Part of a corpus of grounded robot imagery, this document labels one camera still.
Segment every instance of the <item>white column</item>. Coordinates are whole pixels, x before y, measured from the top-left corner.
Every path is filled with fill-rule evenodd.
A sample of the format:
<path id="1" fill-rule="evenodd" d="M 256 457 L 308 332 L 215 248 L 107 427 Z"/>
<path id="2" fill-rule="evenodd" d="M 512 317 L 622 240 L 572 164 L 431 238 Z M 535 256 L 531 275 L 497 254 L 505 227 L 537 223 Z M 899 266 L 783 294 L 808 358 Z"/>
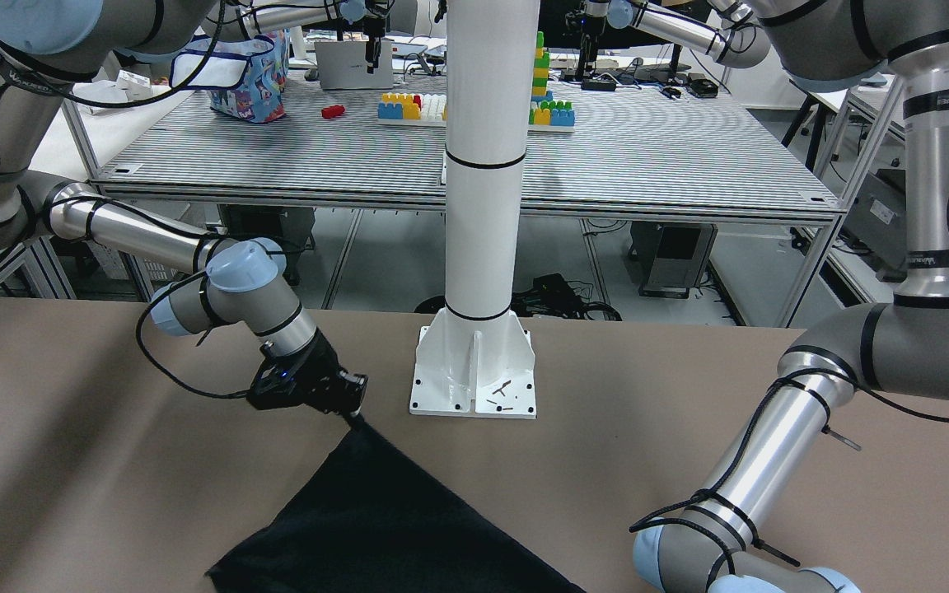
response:
<path id="1" fill-rule="evenodd" d="M 534 353 L 509 305 L 539 7 L 449 2 L 448 307 L 421 334 L 411 413 L 535 417 Z"/>

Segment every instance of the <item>blue block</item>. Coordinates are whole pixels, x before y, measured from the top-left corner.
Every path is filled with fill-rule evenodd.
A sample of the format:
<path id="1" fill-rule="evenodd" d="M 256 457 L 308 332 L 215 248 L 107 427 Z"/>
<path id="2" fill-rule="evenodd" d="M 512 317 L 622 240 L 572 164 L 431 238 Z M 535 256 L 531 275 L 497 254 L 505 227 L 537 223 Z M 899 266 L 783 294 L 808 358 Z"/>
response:
<path id="1" fill-rule="evenodd" d="M 573 110 L 551 110 L 551 125 L 573 125 L 577 124 L 576 113 Z"/>
<path id="2" fill-rule="evenodd" d="M 401 104 L 383 104 L 380 103 L 380 119 L 404 119 Z"/>

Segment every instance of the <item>black towel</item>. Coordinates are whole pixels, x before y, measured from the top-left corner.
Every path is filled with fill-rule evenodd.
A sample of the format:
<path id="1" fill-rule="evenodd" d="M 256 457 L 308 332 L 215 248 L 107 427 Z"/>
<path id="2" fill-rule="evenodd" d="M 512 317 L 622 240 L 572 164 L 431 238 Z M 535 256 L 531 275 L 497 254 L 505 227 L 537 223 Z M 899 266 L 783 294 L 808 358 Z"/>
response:
<path id="1" fill-rule="evenodd" d="M 208 576 L 219 593 L 581 590 L 364 421 Z"/>

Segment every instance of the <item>brown table surface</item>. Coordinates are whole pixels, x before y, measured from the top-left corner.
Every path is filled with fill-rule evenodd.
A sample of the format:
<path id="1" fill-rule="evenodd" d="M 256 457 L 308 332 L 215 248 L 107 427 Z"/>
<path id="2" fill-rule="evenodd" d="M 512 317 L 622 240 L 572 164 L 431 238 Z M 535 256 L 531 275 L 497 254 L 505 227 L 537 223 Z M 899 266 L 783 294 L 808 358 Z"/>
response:
<path id="1" fill-rule="evenodd" d="M 0 591 L 210 591 L 203 571 L 266 525 L 345 432 L 178 390 L 134 344 L 140 306 L 0 299 Z M 648 591 L 626 532 L 699 488 L 794 331 L 525 320 L 537 420 L 410 416 L 425 316 L 316 312 L 365 413 L 433 476 L 589 591 Z M 203 346 L 147 332 L 201 386 L 247 386 L 244 328 Z M 908 400 L 949 413 L 945 402 Z M 761 535 L 865 592 L 949 591 L 949 425 L 858 395 Z"/>

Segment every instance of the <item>colorful bag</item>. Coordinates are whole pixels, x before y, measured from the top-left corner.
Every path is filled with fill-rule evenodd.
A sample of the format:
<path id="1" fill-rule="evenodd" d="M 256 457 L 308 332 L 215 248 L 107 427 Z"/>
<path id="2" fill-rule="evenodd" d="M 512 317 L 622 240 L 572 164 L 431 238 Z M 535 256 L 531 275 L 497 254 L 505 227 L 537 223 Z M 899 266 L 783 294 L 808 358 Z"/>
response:
<path id="1" fill-rule="evenodd" d="M 211 109 L 253 124 L 266 124 L 285 115 L 280 93 L 288 79 L 287 30 L 259 35 L 249 41 L 218 42 L 189 89 L 204 89 Z M 206 55 L 211 40 L 194 38 L 174 57 L 171 86 L 183 82 Z"/>

